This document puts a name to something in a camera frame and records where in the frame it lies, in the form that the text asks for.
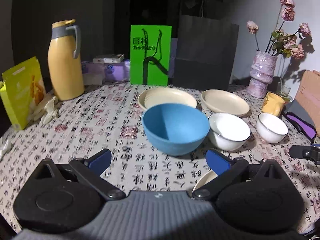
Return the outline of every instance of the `white ceramic bowl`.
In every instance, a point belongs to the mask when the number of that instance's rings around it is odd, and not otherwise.
[[[241,97],[224,90],[210,89],[203,91],[201,100],[215,113],[229,113],[241,117],[250,110],[248,103]]]
[[[240,148],[249,138],[249,126],[241,118],[227,113],[216,113],[209,117],[209,139],[221,150]]]
[[[213,171],[210,170],[206,174],[204,174],[197,182],[197,184],[194,186],[192,192],[194,192],[196,189],[202,187],[203,185],[207,184],[209,181],[215,179],[218,177],[218,175]]]
[[[278,143],[288,134],[288,127],[273,114],[261,113],[258,115],[257,130],[267,143]]]
[[[183,104],[192,108],[197,106],[197,101],[192,95],[175,88],[151,88],[138,96],[138,104],[144,111],[152,106],[166,103]]]

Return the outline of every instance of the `black bag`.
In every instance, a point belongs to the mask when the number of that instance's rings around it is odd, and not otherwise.
[[[227,90],[239,25],[180,15],[173,85]]]

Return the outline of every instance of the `mug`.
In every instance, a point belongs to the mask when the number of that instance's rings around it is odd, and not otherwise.
[[[279,116],[283,109],[285,101],[274,93],[267,93],[263,105],[262,112]]]

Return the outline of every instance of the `cream plate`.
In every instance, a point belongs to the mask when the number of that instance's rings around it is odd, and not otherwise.
[[[193,108],[197,106],[197,101],[192,95],[175,88],[151,88],[142,92],[138,97],[138,104],[143,110],[165,103],[183,104]]]
[[[203,185],[207,184],[208,182],[210,182],[211,180],[215,179],[216,177],[218,177],[218,175],[213,170],[208,171],[206,174],[204,174],[199,179],[197,184],[194,186],[192,192],[194,192],[196,189],[202,187]]]
[[[201,100],[216,113],[229,113],[241,117],[250,110],[247,102],[241,97],[224,90],[206,90],[202,92]]]

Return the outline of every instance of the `glass cup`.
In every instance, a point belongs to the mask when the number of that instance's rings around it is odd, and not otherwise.
[[[277,93],[279,96],[281,96],[281,97],[283,97],[283,98],[286,98],[286,97],[289,95],[290,90],[291,90],[291,88],[286,87],[286,86],[284,86],[284,85],[282,86],[282,89],[281,89],[281,82],[278,82],[278,86],[277,86],[277,91],[276,91],[276,93]]]

